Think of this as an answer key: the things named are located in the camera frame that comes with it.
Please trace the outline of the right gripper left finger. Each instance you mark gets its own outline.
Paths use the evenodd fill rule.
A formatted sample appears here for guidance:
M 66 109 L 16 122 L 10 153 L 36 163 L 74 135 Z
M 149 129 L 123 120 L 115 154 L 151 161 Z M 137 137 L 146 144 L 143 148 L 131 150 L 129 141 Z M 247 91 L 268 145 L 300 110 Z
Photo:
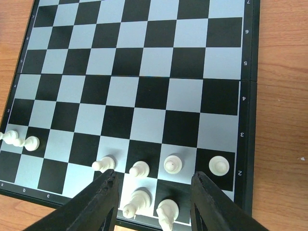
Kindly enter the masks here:
M 62 207 L 38 220 L 26 231 L 112 231 L 119 203 L 118 176 L 105 171 Z

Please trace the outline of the white knight piece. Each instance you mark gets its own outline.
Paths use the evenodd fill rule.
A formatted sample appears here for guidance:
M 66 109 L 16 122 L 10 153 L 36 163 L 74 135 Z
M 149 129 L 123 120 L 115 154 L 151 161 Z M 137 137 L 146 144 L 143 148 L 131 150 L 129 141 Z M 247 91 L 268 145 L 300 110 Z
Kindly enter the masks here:
M 172 231 L 173 223 L 179 216 L 179 207 L 171 199 L 161 201 L 156 209 L 158 222 L 163 231 Z

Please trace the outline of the white pawn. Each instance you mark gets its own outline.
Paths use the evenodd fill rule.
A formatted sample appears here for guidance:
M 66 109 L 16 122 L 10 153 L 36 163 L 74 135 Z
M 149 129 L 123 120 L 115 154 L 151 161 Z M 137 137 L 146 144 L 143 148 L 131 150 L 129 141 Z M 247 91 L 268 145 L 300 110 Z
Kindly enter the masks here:
M 170 155 L 164 160 L 164 169 L 169 174 L 178 174 L 182 169 L 182 160 L 177 155 Z
M 94 171 L 104 173 L 108 169 L 115 169 L 115 166 L 116 163 L 113 158 L 105 156 L 101 160 L 93 162 L 91 167 Z
M 28 151 L 35 151 L 40 145 L 38 137 L 30 136 L 26 139 L 18 138 L 13 141 L 13 145 L 16 147 L 25 147 Z
M 216 176 L 224 176 L 229 172 L 230 164 L 223 156 L 214 156 L 209 161 L 209 170 Z
M 150 173 L 149 165 L 144 161 L 137 161 L 130 169 L 129 174 L 135 178 L 146 178 Z
M 15 140 L 18 139 L 18 137 L 19 134 L 15 130 L 9 130 L 5 133 L 0 132 L 0 139 L 9 145 L 14 144 Z

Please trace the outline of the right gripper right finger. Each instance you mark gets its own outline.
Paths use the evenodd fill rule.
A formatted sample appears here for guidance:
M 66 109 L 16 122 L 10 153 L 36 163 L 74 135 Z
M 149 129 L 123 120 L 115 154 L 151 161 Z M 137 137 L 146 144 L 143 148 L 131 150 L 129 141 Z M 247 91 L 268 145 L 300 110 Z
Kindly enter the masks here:
M 266 231 L 263 225 L 239 208 L 205 173 L 191 181 L 193 231 Z

